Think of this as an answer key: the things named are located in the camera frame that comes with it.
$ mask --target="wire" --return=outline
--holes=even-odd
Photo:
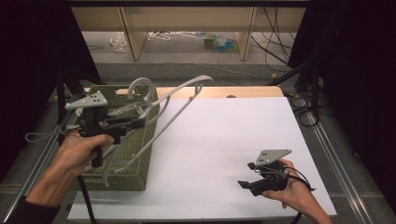
[[[267,20],[270,22],[270,25],[271,25],[271,28],[272,28],[272,33],[271,33],[271,36],[270,36],[270,41],[271,41],[272,35],[275,34],[275,36],[277,37],[277,40],[279,41],[279,44],[280,44],[280,46],[281,46],[283,55],[285,56],[286,61],[288,61],[290,56],[289,56],[289,54],[286,52],[286,50],[285,50],[285,48],[284,48],[284,45],[282,44],[282,40],[281,40],[280,34],[279,34],[279,26],[278,26],[278,24],[277,24],[277,12],[278,12],[278,7],[275,7],[275,8],[274,8],[274,10],[275,10],[275,20],[274,20],[274,24],[271,22],[271,19],[270,19],[270,17],[268,16],[268,13],[267,13],[265,7],[264,7],[263,9],[264,9],[265,16],[267,17]]]
[[[277,42],[275,42],[275,41],[273,41],[273,40],[270,40],[270,39],[264,34],[264,32],[262,32],[262,36],[263,36],[265,39],[267,39],[268,41],[270,41],[272,44],[279,45],[279,46],[281,46],[281,47],[283,47],[283,48],[291,49],[291,47],[289,47],[289,46],[286,46],[286,45],[283,45],[283,44],[281,44],[281,43],[277,43]]]
[[[283,59],[279,58],[278,56],[276,56],[273,52],[268,50],[268,45],[266,48],[264,48],[261,44],[259,44],[256,39],[254,39],[253,35],[251,36],[251,39],[259,46],[260,49],[263,49],[266,53],[271,54],[271,56],[273,56],[274,58],[277,58],[278,60],[280,60],[283,64],[287,64],[288,62],[284,61]]]
[[[82,175],[79,175],[77,177],[77,180],[78,180],[79,186],[81,188],[82,195],[84,196],[85,204],[87,204],[88,215],[90,216],[91,223],[96,224],[97,222],[95,219],[95,215],[93,214],[90,195],[88,194],[87,186],[85,185]]]
[[[290,34],[290,36],[291,36],[291,38],[293,39],[293,40],[296,40],[296,37],[294,37],[291,33],[289,33]]]

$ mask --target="hand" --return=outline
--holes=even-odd
[[[78,131],[70,132],[51,166],[41,176],[26,197],[26,202],[47,207],[56,207],[91,160],[96,157],[95,147],[104,147],[113,143],[114,139],[106,134],[83,138]]]
[[[294,168],[291,161],[279,159],[287,167]],[[289,169],[289,175],[298,176],[297,172]],[[296,179],[289,178],[288,185],[281,191],[267,190],[262,196],[282,202],[283,208],[291,208],[308,216],[314,223],[332,223],[329,216],[320,206],[311,190]]]
[[[113,138],[106,134],[83,138],[74,130],[64,139],[51,168],[77,177],[84,172],[91,160],[96,158],[96,152],[92,150],[95,147],[105,147],[113,141]]]

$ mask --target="black sleeve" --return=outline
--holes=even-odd
[[[21,198],[17,207],[8,218],[6,224],[23,224],[23,223],[52,223],[59,212],[61,206],[44,207],[25,201],[25,197]]]

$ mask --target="white table surface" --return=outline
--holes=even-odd
[[[172,99],[157,131],[186,99]],[[195,99],[154,142],[145,191],[90,191],[102,221],[213,221],[294,217],[281,202],[254,197],[238,180],[261,177],[248,169],[264,149],[291,149],[293,161],[336,215],[287,98]],[[69,219],[88,221],[79,192]]]

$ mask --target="green plastic crate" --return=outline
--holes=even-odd
[[[116,91],[119,89],[128,89],[129,86],[117,86],[117,85],[94,85],[91,87],[88,94],[93,94],[100,91],[107,99],[108,105],[107,109],[110,113],[111,111],[118,109],[124,105],[130,103],[136,103],[143,101],[143,97],[146,96],[148,92],[148,87],[138,86],[135,89],[136,96],[134,99],[128,99],[127,95],[117,95]],[[155,91],[151,102],[158,100],[157,92]],[[150,120],[158,115],[160,107],[157,105],[153,107],[148,114],[147,120]],[[125,112],[119,117],[132,117],[138,116],[135,110]],[[144,129],[138,129],[134,131],[127,139],[124,140],[120,149],[117,153],[117,160],[129,161],[132,155],[137,153],[143,146],[146,145],[148,141],[154,136],[156,122],[153,122]],[[115,174],[114,171],[120,169],[122,166],[114,165],[108,174],[107,181],[109,183],[109,188],[107,188],[102,183],[102,173],[106,166],[107,159],[110,157],[108,155],[104,159],[104,164],[102,167],[91,169],[88,173],[83,174],[84,181],[88,190],[123,190],[123,191],[143,191],[146,189],[146,183],[149,172],[149,161],[151,155],[151,147],[149,147],[145,153],[143,153],[139,159],[130,166],[126,171],[121,174]],[[78,183],[73,187],[73,189],[79,189]]]

